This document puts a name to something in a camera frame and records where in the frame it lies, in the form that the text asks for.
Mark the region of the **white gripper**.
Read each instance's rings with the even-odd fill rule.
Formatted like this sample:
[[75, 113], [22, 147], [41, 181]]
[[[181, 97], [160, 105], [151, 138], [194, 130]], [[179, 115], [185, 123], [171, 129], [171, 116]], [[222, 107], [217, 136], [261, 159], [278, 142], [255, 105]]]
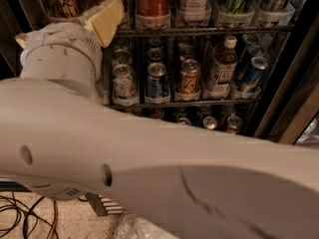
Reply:
[[101, 76], [100, 45], [107, 48], [112, 43], [124, 15], [122, 0], [105, 0], [79, 17], [86, 29], [75, 23], [54, 23], [19, 33], [15, 41], [23, 49], [22, 76], [95, 83]]

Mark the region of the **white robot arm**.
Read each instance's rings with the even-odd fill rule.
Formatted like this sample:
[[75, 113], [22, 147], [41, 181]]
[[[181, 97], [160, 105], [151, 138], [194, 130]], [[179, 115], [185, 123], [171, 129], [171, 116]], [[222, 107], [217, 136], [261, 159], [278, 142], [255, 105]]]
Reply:
[[123, 17], [17, 36], [0, 91], [0, 173], [43, 196], [109, 197], [181, 239], [319, 239], [319, 151], [103, 107], [102, 51]]

